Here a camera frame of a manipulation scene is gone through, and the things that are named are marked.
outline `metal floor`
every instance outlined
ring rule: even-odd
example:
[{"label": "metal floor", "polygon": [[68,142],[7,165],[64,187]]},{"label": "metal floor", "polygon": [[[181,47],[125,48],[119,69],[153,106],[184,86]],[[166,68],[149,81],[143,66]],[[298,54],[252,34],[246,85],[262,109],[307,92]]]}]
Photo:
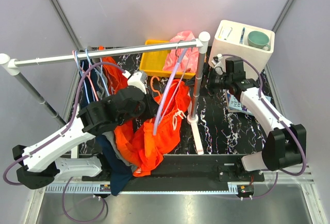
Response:
[{"label": "metal floor", "polygon": [[[256,185],[255,195],[267,191]],[[67,194],[66,209],[85,198],[84,194]],[[277,185],[265,198],[252,201],[224,200],[207,195],[119,195],[106,198],[106,211],[99,221],[107,224],[201,224],[201,223],[312,223],[299,185]],[[89,199],[69,211],[79,220],[95,217],[102,204]],[[63,215],[61,194],[46,194],[38,224],[74,223]]]}]

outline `yellow bin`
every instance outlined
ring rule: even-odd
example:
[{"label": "yellow bin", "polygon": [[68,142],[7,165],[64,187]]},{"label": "yellow bin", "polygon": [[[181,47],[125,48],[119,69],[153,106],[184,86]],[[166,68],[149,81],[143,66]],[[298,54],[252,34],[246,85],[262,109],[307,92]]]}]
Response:
[{"label": "yellow bin", "polygon": [[[146,40],[145,45],[165,43],[168,41],[159,41],[159,40]],[[164,51],[155,51],[155,52],[146,52],[142,54],[140,62],[140,70],[146,72],[149,76],[159,76],[159,77],[170,77],[171,71],[163,71],[165,60],[167,54],[170,53],[170,50]],[[184,78],[190,79],[194,76],[194,73],[185,73]],[[182,73],[177,72],[175,74],[176,78],[181,78]]]}]

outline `pink towel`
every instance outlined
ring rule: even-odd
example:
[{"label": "pink towel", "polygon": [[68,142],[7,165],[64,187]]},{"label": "pink towel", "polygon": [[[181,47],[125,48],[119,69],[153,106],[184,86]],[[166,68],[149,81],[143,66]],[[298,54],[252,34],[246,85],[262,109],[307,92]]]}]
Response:
[{"label": "pink towel", "polygon": [[[195,39],[194,34],[190,30],[182,31],[179,32],[175,37],[173,37],[170,42],[178,42],[180,40],[182,41],[191,41]],[[178,57],[182,53],[183,49],[178,49],[177,50],[177,55]],[[166,60],[165,60],[165,65],[163,67],[163,71],[172,71],[178,57],[175,56],[175,50],[171,50],[171,52],[167,55]],[[197,70],[197,61],[198,61],[198,48],[194,47],[193,49],[188,49],[186,52],[185,56],[183,57],[181,64],[178,68],[178,72],[182,72],[187,64],[188,58],[190,58],[187,71],[189,73],[195,73]]]}]

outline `black marble table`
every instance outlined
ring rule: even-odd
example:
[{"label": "black marble table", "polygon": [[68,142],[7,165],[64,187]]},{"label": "black marble table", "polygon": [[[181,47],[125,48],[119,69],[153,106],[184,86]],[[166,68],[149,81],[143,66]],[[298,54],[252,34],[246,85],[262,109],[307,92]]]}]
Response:
[{"label": "black marble table", "polygon": [[[139,69],[142,54],[113,56],[123,69],[133,73]],[[263,92],[272,97],[265,71],[262,72]],[[154,88],[163,92],[168,78],[161,77],[160,82],[154,81]],[[213,97],[199,97],[197,114],[198,128],[205,154],[250,154],[262,150],[265,136],[259,122],[250,115],[229,113],[226,105],[225,90]],[[141,122],[135,122],[135,129]],[[194,139],[190,125],[184,121],[180,129],[181,141],[171,154],[196,154]],[[94,140],[80,145],[81,154],[98,151]]]}]

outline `white storage container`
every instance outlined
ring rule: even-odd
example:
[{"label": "white storage container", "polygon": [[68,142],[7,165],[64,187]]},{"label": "white storage container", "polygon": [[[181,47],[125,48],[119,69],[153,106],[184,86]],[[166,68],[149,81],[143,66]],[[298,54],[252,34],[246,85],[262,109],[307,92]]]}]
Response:
[{"label": "white storage container", "polygon": [[[245,27],[245,32],[243,36],[243,43],[240,44],[241,34],[242,30]],[[230,34],[228,37],[224,37],[223,30],[227,31],[228,29],[232,28]],[[257,49],[255,47],[251,47],[248,45],[248,34],[254,30],[261,31],[265,33],[269,37],[269,45],[270,50],[264,50],[264,49]],[[275,33],[271,30],[262,29],[258,27],[254,27],[251,25],[236,23],[228,20],[222,20],[220,22],[219,28],[216,32],[211,54],[209,58],[209,64],[212,65],[211,61],[213,60],[213,57],[217,54],[233,54],[237,55],[239,57],[242,57],[243,59],[250,62],[253,66],[256,67],[256,69],[261,72],[271,55],[274,51],[274,40],[275,40]],[[253,71],[252,68],[249,67],[249,65],[244,64],[244,70],[246,72],[246,78],[253,78],[256,80],[258,76]]]}]

